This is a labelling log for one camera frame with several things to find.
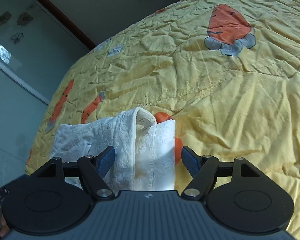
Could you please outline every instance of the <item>bed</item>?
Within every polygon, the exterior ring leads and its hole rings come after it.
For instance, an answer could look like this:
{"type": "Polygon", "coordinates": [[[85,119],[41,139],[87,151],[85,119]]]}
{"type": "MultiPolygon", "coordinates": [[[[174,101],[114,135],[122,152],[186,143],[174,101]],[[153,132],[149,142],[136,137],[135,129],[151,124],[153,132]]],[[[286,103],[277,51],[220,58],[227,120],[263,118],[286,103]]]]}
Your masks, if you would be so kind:
{"type": "MultiPolygon", "coordinates": [[[[55,92],[26,172],[48,160],[59,124],[137,106],[171,116],[198,154],[261,169],[293,198],[287,230],[300,239],[300,0],[181,0],[98,45],[55,92]]],[[[182,191],[191,176],[175,169],[182,191]]]]}

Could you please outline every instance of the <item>human hand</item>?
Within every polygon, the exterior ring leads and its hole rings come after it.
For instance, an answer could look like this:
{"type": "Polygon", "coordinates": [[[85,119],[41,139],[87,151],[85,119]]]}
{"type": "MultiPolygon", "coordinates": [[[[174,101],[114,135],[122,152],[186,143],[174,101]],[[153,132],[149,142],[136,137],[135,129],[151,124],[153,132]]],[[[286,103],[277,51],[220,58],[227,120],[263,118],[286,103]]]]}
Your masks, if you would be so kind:
{"type": "Polygon", "coordinates": [[[0,237],[4,237],[7,233],[9,233],[10,229],[7,226],[7,222],[4,217],[1,217],[2,228],[0,230],[0,237]]]}

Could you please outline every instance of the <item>white folded cloth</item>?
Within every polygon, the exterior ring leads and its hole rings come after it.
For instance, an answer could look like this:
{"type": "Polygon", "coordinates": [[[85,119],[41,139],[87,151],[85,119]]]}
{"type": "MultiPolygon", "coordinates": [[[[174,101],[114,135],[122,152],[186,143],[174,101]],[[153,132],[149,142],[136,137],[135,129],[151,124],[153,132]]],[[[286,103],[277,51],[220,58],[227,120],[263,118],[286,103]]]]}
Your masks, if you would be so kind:
{"type": "MultiPolygon", "coordinates": [[[[50,158],[75,162],[88,155],[97,156],[108,146],[116,151],[114,165],[104,180],[119,190],[174,190],[175,121],[156,123],[141,107],[123,111],[116,117],[92,123],[59,125],[50,158]]],[[[76,179],[68,179],[78,184],[76,179]]]]}

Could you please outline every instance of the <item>gray ribbed panel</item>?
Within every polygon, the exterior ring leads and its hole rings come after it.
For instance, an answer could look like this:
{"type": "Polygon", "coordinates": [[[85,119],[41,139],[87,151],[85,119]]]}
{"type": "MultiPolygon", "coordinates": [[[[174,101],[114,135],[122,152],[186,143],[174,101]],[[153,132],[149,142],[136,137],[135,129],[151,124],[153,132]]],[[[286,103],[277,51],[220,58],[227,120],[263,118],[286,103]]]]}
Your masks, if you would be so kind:
{"type": "Polygon", "coordinates": [[[202,204],[183,200],[176,191],[123,191],[113,201],[99,202],[77,227],[54,236],[28,236],[13,231],[7,240],[292,240],[285,231],[246,236],[221,227],[202,204]]]}

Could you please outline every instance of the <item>black circular motor cover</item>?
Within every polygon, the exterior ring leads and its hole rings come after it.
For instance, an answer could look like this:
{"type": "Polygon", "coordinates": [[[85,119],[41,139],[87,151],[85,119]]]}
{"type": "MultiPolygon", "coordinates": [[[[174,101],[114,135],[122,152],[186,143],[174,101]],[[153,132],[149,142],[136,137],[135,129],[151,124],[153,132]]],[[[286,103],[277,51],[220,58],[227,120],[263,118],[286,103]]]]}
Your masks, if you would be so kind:
{"type": "Polygon", "coordinates": [[[255,175],[242,176],[240,165],[235,160],[231,182],[208,195],[206,207],[210,214],[223,225],[244,233],[286,229],[294,211],[292,198],[253,165],[250,168],[255,175]]]}
{"type": "Polygon", "coordinates": [[[3,200],[9,227],[31,235],[50,235],[74,227],[87,215],[91,198],[54,178],[25,179],[3,200]]]}

